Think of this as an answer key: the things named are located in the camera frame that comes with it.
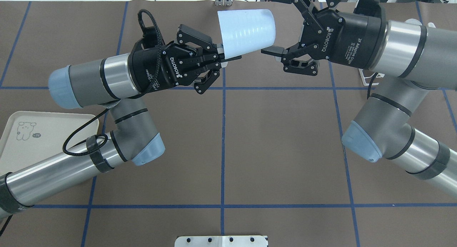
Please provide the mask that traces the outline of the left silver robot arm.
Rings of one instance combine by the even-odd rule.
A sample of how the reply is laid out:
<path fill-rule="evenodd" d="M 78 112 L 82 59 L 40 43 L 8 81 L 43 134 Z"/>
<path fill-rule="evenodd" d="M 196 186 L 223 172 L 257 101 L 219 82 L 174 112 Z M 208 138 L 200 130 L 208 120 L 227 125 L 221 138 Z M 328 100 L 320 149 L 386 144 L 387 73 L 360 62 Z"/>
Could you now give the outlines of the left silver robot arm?
<path fill-rule="evenodd" d="M 60 153 L 1 175 L 2 219 L 124 162 L 141 166 L 160 157 L 165 145 L 143 96 L 189 85 L 203 94 L 227 62 L 241 58 L 227 43 L 183 24 L 167 44 L 157 26 L 140 27 L 142 37 L 129 53 L 51 73 L 48 89 L 57 105 L 103 110 L 79 124 Z"/>

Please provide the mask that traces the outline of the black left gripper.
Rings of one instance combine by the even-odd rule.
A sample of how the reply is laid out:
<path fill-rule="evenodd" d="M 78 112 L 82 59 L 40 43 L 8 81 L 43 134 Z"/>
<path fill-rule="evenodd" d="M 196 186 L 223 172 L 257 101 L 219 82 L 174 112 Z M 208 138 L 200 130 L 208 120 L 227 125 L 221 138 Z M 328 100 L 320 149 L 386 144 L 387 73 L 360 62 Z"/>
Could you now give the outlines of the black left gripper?
<path fill-rule="evenodd" d="M 141 94 L 174 88 L 178 85 L 193 87 L 198 94 L 204 94 L 221 75 L 220 70 L 230 61 L 241 59 L 235 56 L 220 59 L 197 70 L 196 63 L 185 64 L 185 59 L 196 58 L 199 50 L 186 44 L 192 43 L 201 48 L 201 53 L 222 55 L 222 44 L 215 44 L 212 38 L 189 26 L 180 24 L 176 42 L 165 46 L 143 47 L 144 40 L 134 44 L 128 58 L 129 70 L 137 90 Z"/>

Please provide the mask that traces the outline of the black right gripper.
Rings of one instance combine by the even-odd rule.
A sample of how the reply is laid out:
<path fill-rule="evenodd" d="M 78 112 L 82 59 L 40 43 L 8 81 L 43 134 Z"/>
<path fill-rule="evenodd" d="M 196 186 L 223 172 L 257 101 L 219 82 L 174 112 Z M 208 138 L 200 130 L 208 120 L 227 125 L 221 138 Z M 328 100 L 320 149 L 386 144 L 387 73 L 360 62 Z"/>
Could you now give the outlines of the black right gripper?
<path fill-rule="evenodd" d="M 341 0 L 325 0 L 328 8 L 319 11 L 311 0 L 267 1 L 293 4 L 304 18 L 299 44 L 261 49 L 281 62 L 284 72 L 316 76 L 320 66 L 316 60 L 322 59 L 359 69 L 373 64 L 387 25 L 380 0 L 359 0 L 353 13 L 329 9 Z M 311 58 L 296 59 L 304 55 Z"/>

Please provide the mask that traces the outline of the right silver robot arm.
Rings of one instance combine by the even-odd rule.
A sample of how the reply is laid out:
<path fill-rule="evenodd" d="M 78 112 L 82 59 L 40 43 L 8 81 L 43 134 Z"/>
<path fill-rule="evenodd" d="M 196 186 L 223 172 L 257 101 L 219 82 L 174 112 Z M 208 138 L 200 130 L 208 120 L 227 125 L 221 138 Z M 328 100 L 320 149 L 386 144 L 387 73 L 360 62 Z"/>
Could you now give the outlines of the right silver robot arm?
<path fill-rule="evenodd" d="M 384 74 L 341 138 L 376 162 L 392 161 L 416 179 L 456 196 L 456 151 L 408 124 L 427 94 L 456 89 L 456 32 L 386 20 L 379 0 L 359 0 L 352 13 L 340 0 L 268 0 L 293 4 L 304 21 L 299 41 L 261 50 L 285 72 L 316 76 L 320 60 Z"/>

